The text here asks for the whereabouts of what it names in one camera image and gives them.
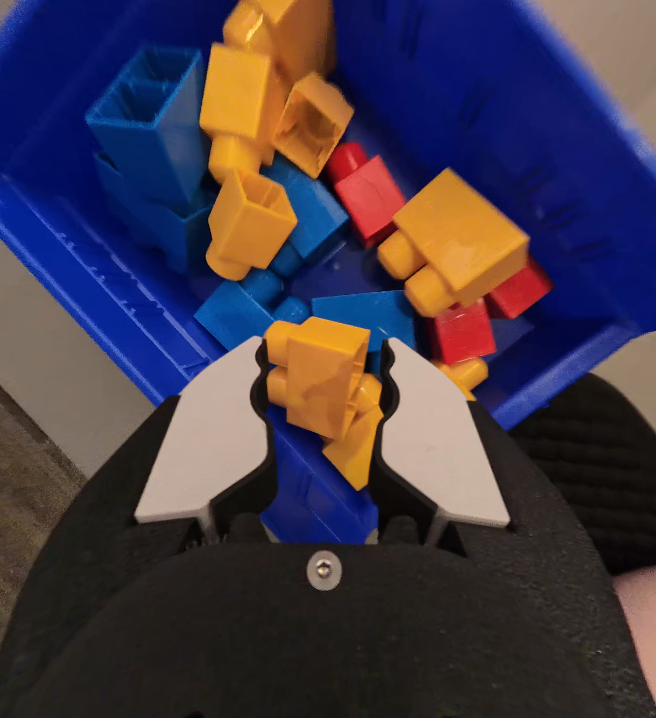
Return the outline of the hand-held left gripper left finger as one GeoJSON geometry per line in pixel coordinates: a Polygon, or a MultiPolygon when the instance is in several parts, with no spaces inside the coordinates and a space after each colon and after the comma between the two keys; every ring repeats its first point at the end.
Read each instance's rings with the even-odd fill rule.
{"type": "Polygon", "coordinates": [[[251,337],[180,392],[143,493],[139,524],[194,519],[203,532],[236,520],[262,526],[277,497],[277,458],[268,417],[268,349],[251,337]]]}

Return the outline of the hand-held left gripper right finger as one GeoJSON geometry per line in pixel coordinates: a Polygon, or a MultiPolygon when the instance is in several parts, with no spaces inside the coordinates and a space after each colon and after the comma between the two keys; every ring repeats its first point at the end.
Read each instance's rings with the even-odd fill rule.
{"type": "Polygon", "coordinates": [[[378,532],[409,517],[417,532],[449,523],[504,529],[510,515],[472,415],[477,408],[399,339],[381,349],[382,392],[372,451],[378,532]]]}

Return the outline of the red mega block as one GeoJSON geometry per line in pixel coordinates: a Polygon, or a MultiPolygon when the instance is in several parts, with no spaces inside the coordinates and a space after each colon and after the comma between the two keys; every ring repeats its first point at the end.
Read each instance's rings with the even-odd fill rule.
{"type": "Polygon", "coordinates": [[[497,352],[489,314],[483,299],[469,306],[455,304],[425,320],[432,357],[452,365],[497,352]]]}
{"type": "Polygon", "coordinates": [[[363,248],[373,248],[395,232],[394,215],[406,201],[380,155],[370,157],[359,143],[343,142],[326,172],[363,248]]]}
{"type": "Polygon", "coordinates": [[[548,274],[530,255],[524,268],[485,296],[488,315],[492,319],[515,319],[553,288],[548,274]]]}

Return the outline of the orange two-stud mega block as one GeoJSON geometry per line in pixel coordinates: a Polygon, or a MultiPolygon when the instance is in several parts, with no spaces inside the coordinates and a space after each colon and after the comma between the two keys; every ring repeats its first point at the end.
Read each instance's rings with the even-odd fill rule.
{"type": "Polygon", "coordinates": [[[369,337],[366,328],[319,317],[275,321],[264,336],[270,403],[286,410],[290,424],[343,439],[357,413],[369,337]]]}

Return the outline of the pile of orange mega blocks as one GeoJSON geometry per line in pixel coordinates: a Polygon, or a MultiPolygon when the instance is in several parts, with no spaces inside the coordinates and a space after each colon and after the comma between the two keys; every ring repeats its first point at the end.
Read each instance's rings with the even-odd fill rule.
{"type": "MultiPolygon", "coordinates": [[[[331,1],[238,1],[208,60],[199,126],[221,189],[208,217],[208,267],[237,282],[268,269],[298,220],[283,186],[260,174],[276,154],[318,179],[354,115],[326,80],[331,1]]],[[[482,299],[525,267],[528,236],[450,169],[394,215],[378,258],[435,318],[482,299]]]]}

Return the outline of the blue plastic bin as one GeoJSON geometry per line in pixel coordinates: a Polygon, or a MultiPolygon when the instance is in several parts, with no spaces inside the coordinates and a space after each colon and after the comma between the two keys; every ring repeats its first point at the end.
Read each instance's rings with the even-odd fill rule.
{"type": "MultiPolygon", "coordinates": [[[[24,1],[0,28],[0,238],[145,396],[224,349],[108,214],[85,113],[144,42],[217,41],[232,1],[24,1]]],[[[656,154],[520,1],[336,1],[348,136],[405,194],[451,167],[530,236],[554,288],[497,328],[506,429],[656,330],[656,154]]]]}

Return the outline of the black wrist rest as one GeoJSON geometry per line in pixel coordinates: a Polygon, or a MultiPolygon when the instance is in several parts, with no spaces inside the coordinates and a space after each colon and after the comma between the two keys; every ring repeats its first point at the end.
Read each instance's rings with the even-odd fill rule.
{"type": "Polygon", "coordinates": [[[656,566],[656,432],[619,390],[586,374],[510,435],[561,492],[611,575],[656,566]]]}

